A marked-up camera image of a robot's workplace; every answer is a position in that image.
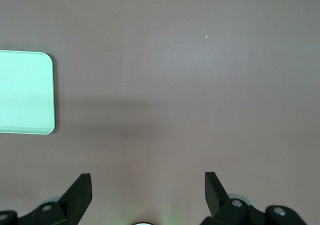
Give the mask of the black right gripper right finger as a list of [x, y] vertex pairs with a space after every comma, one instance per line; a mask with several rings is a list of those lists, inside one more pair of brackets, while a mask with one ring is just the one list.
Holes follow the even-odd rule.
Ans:
[[270, 205], [264, 212], [240, 198], [231, 198], [215, 172], [206, 172], [205, 200], [210, 211], [202, 225], [306, 225], [293, 209]]

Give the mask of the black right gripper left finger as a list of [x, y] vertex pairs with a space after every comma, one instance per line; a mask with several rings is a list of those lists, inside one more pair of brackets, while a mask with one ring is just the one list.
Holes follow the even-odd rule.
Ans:
[[2, 225], [77, 225], [93, 199], [92, 178], [82, 173], [57, 200], [48, 201], [19, 217], [14, 210], [2, 210]]

